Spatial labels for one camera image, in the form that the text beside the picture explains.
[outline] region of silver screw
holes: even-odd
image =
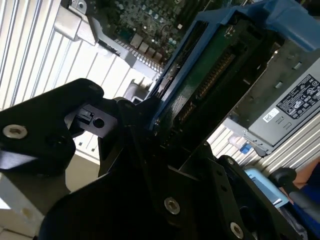
[[[228,164],[231,164],[231,165],[234,164],[234,161],[230,157],[227,157],[226,161],[228,162]]]
[[[164,206],[173,215],[180,213],[179,203],[171,196],[164,200]]]
[[[4,127],[2,133],[10,139],[24,139],[27,136],[28,131],[24,126],[11,124]]]
[[[241,227],[236,224],[235,222],[230,223],[230,229],[232,233],[238,238],[243,239],[244,238],[244,232],[242,231]]]
[[[89,85],[89,88],[91,88],[92,90],[95,90],[95,91],[99,90],[99,88],[96,85],[93,85],[93,84]]]

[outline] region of person's arm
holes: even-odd
[[[318,163],[320,163],[320,156],[296,173],[296,178],[293,183],[297,188],[301,189],[307,184],[307,181]]]

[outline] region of barcode sticker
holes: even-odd
[[[272,109],[267,115],[263,117],[263,120],[268,123],[270,122],[277,114],[279,113],[279,110],[274,108]]]

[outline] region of warning label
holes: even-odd
[[[320,82],[309,74],[276,106],[291,118],[298,119],[319,100]]]

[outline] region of motherboard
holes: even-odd
[[[198,12],[243,0],[96,0],[88,2],[105,35],[164,66]]]

